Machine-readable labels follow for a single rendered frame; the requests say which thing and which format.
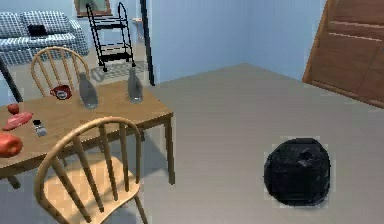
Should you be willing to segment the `grey glass bottle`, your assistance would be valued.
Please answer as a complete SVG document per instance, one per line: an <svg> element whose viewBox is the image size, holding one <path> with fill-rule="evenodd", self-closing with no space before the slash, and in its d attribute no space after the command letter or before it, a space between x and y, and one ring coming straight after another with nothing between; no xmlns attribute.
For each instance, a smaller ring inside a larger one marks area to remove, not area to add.
<svg viewBox="0 0 384 224"><path fill-rule="evenodd" d="M143 100L143 87L134 67L129 69L127 85L130 101L132 103L141 103Z"/></svg>
<svg viewBox="0 0 384 224"><path fill-rule="evenodd" d="M79 74L79 95L85 108L92 110L98 106L96 89L84 72Z"/></svg>

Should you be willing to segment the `wooden spindle-back chair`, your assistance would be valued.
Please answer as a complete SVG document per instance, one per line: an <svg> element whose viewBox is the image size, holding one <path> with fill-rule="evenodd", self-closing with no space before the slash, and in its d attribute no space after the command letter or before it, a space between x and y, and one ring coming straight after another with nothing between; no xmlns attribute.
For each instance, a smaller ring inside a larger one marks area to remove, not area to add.
<svg viewBox="0 0 384 224"><path fill-rule="evenodd" d="M101 153L86 154L80 136L99 130ZM40 164L34 180L37 203L59 224L103 224L122 205L136 203L149 224L139 198L140 165L128 169L127 131L135 135L136 161L141 161L141 134L122 117L104 117L72 130Z"/></svg>
<svg viewBox="0 0 384 224"><path fill-rule="evenodd" d="M30 71L33 81L43 97L59 85L68 85L71 90L78 88L80 73L90 78L89 66L85 59L74 50L53 46L41 49L32 58Z"/></svg>

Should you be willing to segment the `black metal shelf cart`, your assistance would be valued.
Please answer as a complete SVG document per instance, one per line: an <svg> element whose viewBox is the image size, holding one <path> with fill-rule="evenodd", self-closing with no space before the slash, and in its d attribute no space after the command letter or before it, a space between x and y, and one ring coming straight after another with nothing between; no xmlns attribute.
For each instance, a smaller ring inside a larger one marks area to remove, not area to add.
<svg viewBox="0 0 384 224"><path fill-rule="evenodd" d="M86 12L92 32L98 65L104 72L107 63L124 60L136 66L132 48L127 10L118 3L116 16L97 16L91 3L86 4Z"/></svg>

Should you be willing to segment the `wooden dining table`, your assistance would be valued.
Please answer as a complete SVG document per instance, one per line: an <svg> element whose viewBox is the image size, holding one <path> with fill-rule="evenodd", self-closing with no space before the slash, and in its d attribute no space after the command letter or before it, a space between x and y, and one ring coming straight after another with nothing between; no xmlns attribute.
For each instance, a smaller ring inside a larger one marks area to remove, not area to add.
<svg viewBox="0 0 384 224"><path fill-rule="evenodd" d="M39 137L32 123L27 123L11 133L23 142L22 151L11 158L0 158L0 180L38 167L45 155L67 133L91 120L117 116L131 120L141 131L162 125L165 127L169 183L175 183L172 117L173 112L148 89L143 90L143 101L130 102L124 81L101 85L97 88L99 104L96 109L86 109L75 92L68 100L43 97L19 104L23 111L31 112L42 122L47 134Z"/></svg>

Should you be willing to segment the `red mug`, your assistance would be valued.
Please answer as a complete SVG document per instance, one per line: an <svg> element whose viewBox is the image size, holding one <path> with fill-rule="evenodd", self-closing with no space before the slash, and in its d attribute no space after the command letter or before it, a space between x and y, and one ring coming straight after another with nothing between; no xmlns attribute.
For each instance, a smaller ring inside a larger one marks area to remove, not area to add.
<svg viewBox="0 0 384 224"><path fill-rule="evenodd" d="M59 85L50 90L50 94L59 100L67 100L72 96L71 89L68 85Z"/></svg>

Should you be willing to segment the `small black-capped shaker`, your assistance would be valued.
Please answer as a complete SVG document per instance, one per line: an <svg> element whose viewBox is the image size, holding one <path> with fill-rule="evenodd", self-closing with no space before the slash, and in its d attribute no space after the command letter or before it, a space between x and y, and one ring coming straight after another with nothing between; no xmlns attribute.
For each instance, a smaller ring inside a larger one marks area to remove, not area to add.
<svg viewBox="0 0 384 224"><path fill-rule="evenodd" d="M40 120L34 120L33 125L36 131L36 134L39 137L45 136L47 134L46 128L42 125Z"/></svg>

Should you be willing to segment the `brown wooden door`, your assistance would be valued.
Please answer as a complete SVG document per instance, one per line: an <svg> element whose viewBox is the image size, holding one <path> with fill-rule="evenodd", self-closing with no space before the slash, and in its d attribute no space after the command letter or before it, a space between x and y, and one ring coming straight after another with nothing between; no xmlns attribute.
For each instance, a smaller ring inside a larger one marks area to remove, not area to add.
<svg viewBox="0 0 384 224"><path fill-rule="evenodd" d="M384 0L326 0L302 81L384 109Z"/></svg>

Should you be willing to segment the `checkered blue-white sofa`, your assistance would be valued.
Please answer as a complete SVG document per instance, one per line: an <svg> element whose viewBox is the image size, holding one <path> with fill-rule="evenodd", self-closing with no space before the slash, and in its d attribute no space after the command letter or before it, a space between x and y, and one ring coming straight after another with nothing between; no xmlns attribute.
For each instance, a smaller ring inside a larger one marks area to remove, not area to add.
<svg viewBox="0 0 384 224"><path fill-rule="evenodd" d="M32 62L40 50L60 46L86 56L84 31L59 11L0 12L0 58L6 65Z"/></svg>

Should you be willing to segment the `pink flat food piece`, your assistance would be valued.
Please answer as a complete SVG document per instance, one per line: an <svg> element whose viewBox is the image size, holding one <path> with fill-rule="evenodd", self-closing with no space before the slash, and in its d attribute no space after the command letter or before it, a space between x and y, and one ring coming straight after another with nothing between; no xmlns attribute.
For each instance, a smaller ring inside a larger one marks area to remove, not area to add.
<svg viewBox="0 0 384 224"><path fill-rule="evenodd" d="M7 124L2 128L3 131L10 131L16 129L32 119L33 114L30 112L22 112L19 114L12 115L8 120Z"/></svg>

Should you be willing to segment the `large red tomato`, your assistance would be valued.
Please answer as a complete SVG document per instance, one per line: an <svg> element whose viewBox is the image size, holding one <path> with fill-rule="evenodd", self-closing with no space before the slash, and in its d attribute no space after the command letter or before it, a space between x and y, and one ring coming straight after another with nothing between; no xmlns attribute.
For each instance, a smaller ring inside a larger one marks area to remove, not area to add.
<svg viewBox="0 0 384 224"><path fill-rule="evenodd" d="M23 148L22 140L8 133L0 133L0 158L17 155Z"/></svg>

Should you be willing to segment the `black door frame post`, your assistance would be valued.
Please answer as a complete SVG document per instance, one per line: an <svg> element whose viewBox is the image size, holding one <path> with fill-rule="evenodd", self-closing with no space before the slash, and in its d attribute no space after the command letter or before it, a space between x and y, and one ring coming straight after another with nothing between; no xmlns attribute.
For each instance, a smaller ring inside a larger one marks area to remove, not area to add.
<svg viewBox="0 0 384 224"><path fill-rule="evenodd" d="M148 24L148 11L147 11L147 0L140 0L141 15L144 31L144 43L146 48L147 64L148 64L148 79L151 86L155 86L155 76L152 62L152 52L150 45L149 36L149 24Z"/></svg>

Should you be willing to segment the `framed wall picture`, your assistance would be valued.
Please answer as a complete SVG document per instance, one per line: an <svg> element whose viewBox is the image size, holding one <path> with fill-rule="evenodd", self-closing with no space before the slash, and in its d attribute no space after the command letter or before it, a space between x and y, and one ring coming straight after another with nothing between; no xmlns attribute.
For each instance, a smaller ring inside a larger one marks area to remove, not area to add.
<svg viewBox="0 0 384 224"><path fill-rule="evenodd" d="M110 0L74 0L77 17L86 17L87 12L94 16L109 16L111 14Z"/></svg>

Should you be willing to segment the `black slanted post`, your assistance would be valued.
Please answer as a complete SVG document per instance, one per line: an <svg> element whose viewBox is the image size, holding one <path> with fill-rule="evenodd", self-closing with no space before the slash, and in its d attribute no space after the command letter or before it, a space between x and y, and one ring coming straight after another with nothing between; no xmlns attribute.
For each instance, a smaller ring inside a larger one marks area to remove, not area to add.
<svg viewBox="0 0 384 224"><path fill-rule="evenodd" d="M6 64L0 58L0 72L3 74L4 79L6 80L15 100L20 103L23 101L23 98L6 66Z"/></svg>

